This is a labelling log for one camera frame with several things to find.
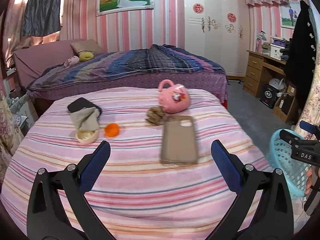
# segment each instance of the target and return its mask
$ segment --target blue plastic basket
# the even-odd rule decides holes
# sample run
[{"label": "blue plastic basket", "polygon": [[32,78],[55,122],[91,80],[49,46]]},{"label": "blue plastic basket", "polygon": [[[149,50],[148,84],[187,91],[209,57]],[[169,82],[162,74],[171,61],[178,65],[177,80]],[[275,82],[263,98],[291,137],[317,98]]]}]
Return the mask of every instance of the blue plastic basket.
[{"label": "blue plastic basket", "polygon": [[[310,165],[296,161],[291,158],[291,145],[280,139],[279,133],[282,129],[276,131],[270,140],[269,153],[266,159],[273,169],[280,168],[284,172],[287,181],[291,199],[304,197],[306,189],[307,176]],[[297,133],[287,130],[298,138],[303,139]]]}]

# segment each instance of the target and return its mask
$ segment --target purple bed skirt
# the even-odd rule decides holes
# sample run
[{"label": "purple bed skirt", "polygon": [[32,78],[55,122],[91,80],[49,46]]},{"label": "purple bed skirt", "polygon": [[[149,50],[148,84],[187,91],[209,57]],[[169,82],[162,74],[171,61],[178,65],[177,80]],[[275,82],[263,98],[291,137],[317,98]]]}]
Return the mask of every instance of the purple bed skirt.
[{"label": "purple bed skirt", "polygon": [[158,88],[159,83],[164,79],[170,79],[173,83],[182,84],[186,88],[206,90],[215,95],[221,103],[224,103],[224,100],[227,99],[226,75],[211,72],[140,74],[112,81],[70,84],[63,88],[57,87],[47,90],[28,90],[28,93],[32,98],[44,98],[56,101],[64,97],[86,94],[107,88]]}]

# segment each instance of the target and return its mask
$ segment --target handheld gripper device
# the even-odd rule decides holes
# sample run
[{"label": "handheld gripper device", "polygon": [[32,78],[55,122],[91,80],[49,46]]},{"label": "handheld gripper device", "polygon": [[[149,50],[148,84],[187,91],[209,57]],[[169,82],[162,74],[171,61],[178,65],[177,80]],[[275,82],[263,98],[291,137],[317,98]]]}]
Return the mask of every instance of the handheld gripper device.
[{"label": "handheld gripper device", "polygon": [[[30,240],[116,240],[84,197],[95,184],[110,152],[109,143],[102,141],[94,153],[85,155],[78,164],[69,164],[63,171],[38,170],[28,205]],[[206,240],[292,239],[292,204],[282,170],[263,172],[251,164],[244,165],[218,140],[212,142],[211,154],[229,189],[237,196]],[[71,226],[58,189],[65,191],[83,232]],[[238,231],[257,190],[263,190],[263,193],[252,222]]]}]

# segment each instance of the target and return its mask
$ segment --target blue gripper pad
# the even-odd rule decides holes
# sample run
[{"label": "blue gripper pad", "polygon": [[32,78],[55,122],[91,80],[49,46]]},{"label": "blue gripper pad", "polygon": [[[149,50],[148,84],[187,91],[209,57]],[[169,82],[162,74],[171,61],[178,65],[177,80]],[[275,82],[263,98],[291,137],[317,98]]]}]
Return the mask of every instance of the blue gripper pad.
[{"label": "blue gripper pad", "polygon": [[218,169],[220,170],[221,175],[223,176],[229,189],[239,195],[241,192],[241,183],[243,177],[243,163],[236,155],[228,153],[219,140],[212,142],[211,156],[218,166]]},{"label": "blue gripper pad", "polygon": [[305,121],[300,122],[300,128],[307,131],[308,133],[312,133],[312,134],[315,134],[317,132],[314,125],[312,125],[308,122],[305,122]]},{"label": "blue gripper pad", "polygon": [[102,141],[98,148],[93,152],[92,160],[80,175],[79,190],[82,194],[92,190],[93,185],[110,157],[110,152],[110,144],[106,141]]}]

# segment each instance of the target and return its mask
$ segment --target pink plush toy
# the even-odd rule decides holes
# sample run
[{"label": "pink plush toy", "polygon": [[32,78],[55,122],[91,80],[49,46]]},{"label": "pink plush toy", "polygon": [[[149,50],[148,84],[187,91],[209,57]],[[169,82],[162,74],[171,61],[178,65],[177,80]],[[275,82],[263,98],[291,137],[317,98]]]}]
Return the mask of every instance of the pink plush toy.
[{"label": "pink plush toy", "polygon": [[[164,84],[169,84],[170,87],[163,90]],[[169,114],[174,114],[187,109],[190,106],[190,97],[186,88],[181,84],[174,84],[171,80],[162,80],[158,86],[159,104],[164,108],[164,111]]]},{"label": "pink plush toy", "polygon": [[68,58],[65,63],[63,64],[65,67],[71,67],[79,62],[79,57],[73,56],[71,58]]}]

